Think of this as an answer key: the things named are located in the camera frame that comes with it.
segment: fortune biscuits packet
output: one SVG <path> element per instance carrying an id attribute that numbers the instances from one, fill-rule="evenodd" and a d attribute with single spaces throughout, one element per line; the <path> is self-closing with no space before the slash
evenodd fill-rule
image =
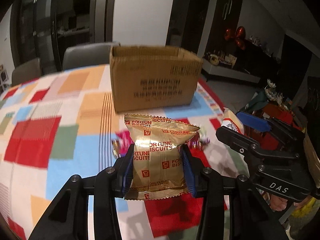
<path id="1" fill-rule="evenodd" d="M 178 146 L 199 127 L 170 118 L 129 115 L 124 122 L 134 141 L 133 180 L 126 199 L 173 197 L 187 192 Z"/>

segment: colorful tablecloth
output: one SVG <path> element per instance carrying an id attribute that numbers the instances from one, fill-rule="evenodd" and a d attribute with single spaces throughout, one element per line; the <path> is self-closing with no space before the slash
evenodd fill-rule
<path id="1" fill-rule="evenodd" d="M 205 127 L 211 143 L 193 151 L 222 175 L 245 173 L 243 159 L 220 143 L 222 103 L 199 80 L 190 106 L 135 111 Z M 125 130 L 113 109 L 109 65 L 79 68 L 10 88 L 0 101 L 0 212 L 21 239 L 73 174 L 111 166 L 111 139 Z M 202 199 L 190 194 L 155 201 L 116 200 L 122 239 L 195 239 Z M 93 232 L 93 197 L 88 207 Z"/>

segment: blue square pattern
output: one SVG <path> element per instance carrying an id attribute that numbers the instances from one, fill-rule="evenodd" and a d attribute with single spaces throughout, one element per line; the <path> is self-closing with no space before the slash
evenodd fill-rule
<path id="1" fill-rule="evenodd" d="M 19 93 L 19 94 L 14 94 L 11 97 L 7 99 L 7 101 L 4 103 L 2 108 L 8 107 L 8 106 L 13 106 L 17 103 L 20 103 L 22 98 L 24 97 L 24 93 Z"/>
<path id="2" fill-rule="evenodd" d="M 114 163 L 112 153 L 109 153 L 109 156 Z M 86 178 L 98 173 L 99 135 L 77 136 L 73 160 L 49 159 L 46 199 L 52 200 L 72 175 L 79 174 Z M 118 212 L 128 211 L 126 200 L 116 198 L 116 208 Z M 89 197 L 88 211 L 93 212 L 93 197 Z"/>
<path id="3" fill-rule="evenodd" d="M 192 116 L 212 115 L 212 110 L 204 98 L 195 92 L 189 106 L 175 106 L 164 108 L 165 116 L 171 119 L 180 119 Z"/>
<path id="4" fill-rule="evenodd" d="M 24 106 L 21 107 L 16 116 L 13 118 L 12 123 L 14 125 L 17 124 L 17 122 L 21 122 L 21 121 L 25 121 L 27 119 L 28 114 L 30 113 L 31 109 L 33 108 L 33 106 Z"/>

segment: door handle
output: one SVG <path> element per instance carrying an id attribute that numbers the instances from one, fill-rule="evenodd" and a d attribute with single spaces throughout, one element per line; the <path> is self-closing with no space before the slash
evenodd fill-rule
<path id="1" fill-rule="evenodd" d="M 225 15 L 224 15 L 226 6 L 227 6 L 227 4 L 225 3 L 225 4 L 224 4 L 224 8 L 223 8 L 223 12 L 222 12 L 222 19 L 224 19 L 224 20 L 226 19 L 226 18 L 225 18 Z"/>
<path id="2" fill-rule="evenodd" d="M 52 36 L 54 37 L 54 21 L 52 21 L 51 30 L 52 30 Z"/>
<path id="3" fill-rule="evenodd" d="M 230 3 L 230 7 L 229 7 L 229 12 L 228 12 L 228 14 L 230 14 L 230 11 L 231 11 L 231 7 L 232 7 L 232 0 L 229 0 L 229 3 Z"/>

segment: ceiling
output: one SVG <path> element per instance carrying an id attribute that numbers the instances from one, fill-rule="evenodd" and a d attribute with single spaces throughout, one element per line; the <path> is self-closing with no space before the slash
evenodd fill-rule
<path id="1" fill-rule="evenodd" d="M 307 48 L 308 43 L 311 43 L 320 51 L 320 27 L 303 0 L 258 1 L 286 33 L 295 33 L 300 38 L 299 42 L 306 41 L 303 45 Z"/>

